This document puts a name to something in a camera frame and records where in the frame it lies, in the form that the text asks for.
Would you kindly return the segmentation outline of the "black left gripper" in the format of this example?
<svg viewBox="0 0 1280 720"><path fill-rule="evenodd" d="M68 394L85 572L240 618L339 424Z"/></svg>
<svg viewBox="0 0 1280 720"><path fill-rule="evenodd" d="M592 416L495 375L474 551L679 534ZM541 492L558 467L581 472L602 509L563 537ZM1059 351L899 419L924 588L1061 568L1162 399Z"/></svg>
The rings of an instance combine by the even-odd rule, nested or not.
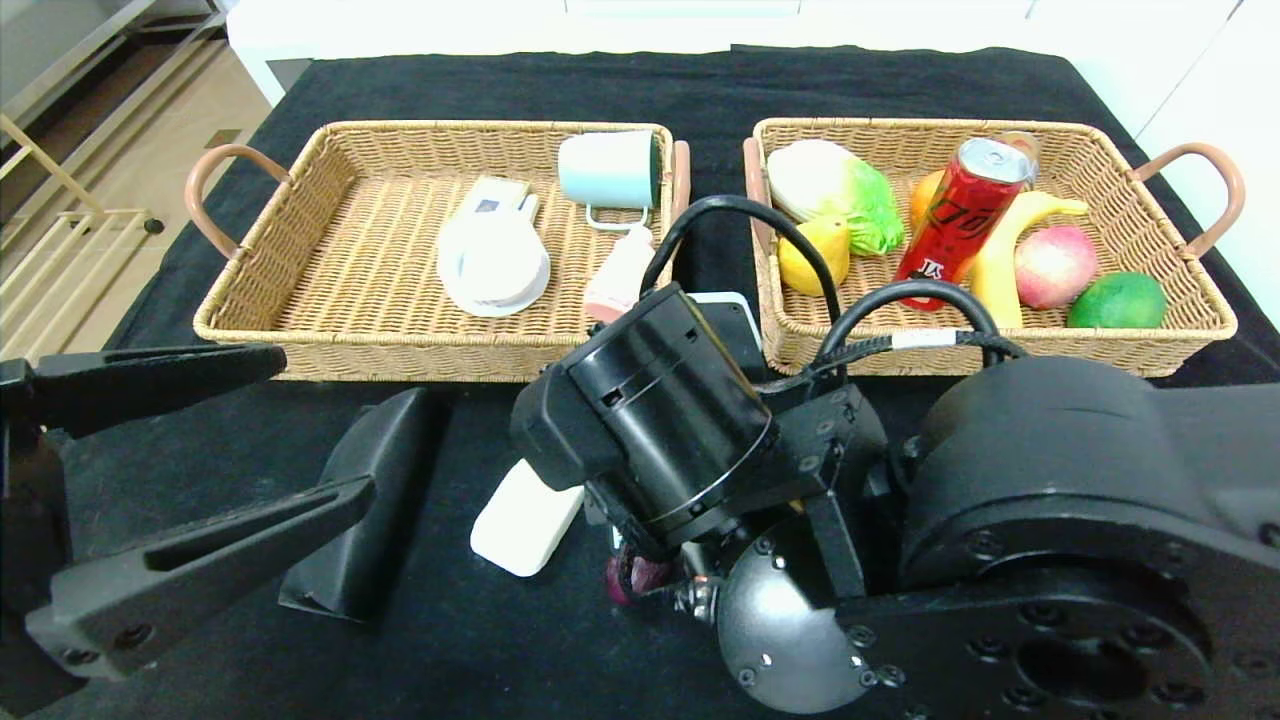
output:
<svg viewBox="0 0 1280 720"><path fill-rule="evenodd" d="M225 512L129 550L70 559L61 461L42 430L79 438L283 373L275 345L58 354L3 363L3 716L148 666L211 618L353 527L370 475Z"/></svg>

